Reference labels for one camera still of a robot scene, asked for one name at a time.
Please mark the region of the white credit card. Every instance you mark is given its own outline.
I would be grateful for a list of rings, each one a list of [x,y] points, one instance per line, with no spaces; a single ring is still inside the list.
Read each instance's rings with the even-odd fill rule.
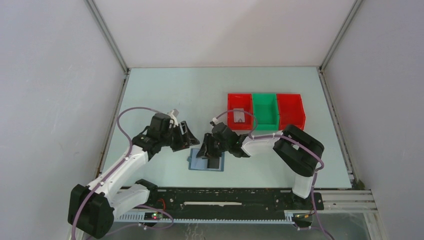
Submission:
[[[234,108],[233,109],[233,122],[234,123],[245,123],[245,111],[243,108]]]

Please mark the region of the blue leather card holder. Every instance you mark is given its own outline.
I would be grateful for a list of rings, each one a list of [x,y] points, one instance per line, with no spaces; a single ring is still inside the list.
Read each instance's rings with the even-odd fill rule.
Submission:
[[[199,148],[192,148],[190,150],[190,155],[187,158],[188,169],[193,171],[210,171],[210,172],[223,172],[225,164],[225,155],[223,154],[220,159],[220,169],[208,169],[207,163],[208,159],[206,158],[197,158],[196,155],[199,151]]]

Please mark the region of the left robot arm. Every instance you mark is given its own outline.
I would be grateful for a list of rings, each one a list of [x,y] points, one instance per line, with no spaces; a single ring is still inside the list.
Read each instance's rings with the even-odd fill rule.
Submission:
[[[102,238],[114,220],[130,209],[138,205],[156,206],[156,192],[140,183],[121,190],[124,183],[163,147],[177,152],[200,144],[187,123],[177,121],[173,111],[155,113],[150,124],[128,141],[128,149],[110,168],[87,185],[77,184],[72,189],[67,217],[71,239],[76,238],[77,229],[96,239]]]

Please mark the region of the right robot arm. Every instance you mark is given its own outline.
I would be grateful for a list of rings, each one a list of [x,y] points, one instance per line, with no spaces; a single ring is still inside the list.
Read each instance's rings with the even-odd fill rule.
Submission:
[[[206,133],[196,157],[218,161],[224,153],[236,158],[250,158],[274,152],[294,172],[294,185],[291,189],[291,204],[304,209],[311,202],[317,174],[325,167],[322,155],[324,145],[317,139],[289,124],[282,131],[269,134],[238,134],[220,122]]]

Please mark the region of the black credit card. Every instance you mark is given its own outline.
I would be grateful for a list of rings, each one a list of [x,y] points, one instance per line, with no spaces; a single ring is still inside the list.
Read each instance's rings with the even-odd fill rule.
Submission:
[[[207,168],[218,170],[221,167],[221,160],[219,158],[211,158],[207,160]]]

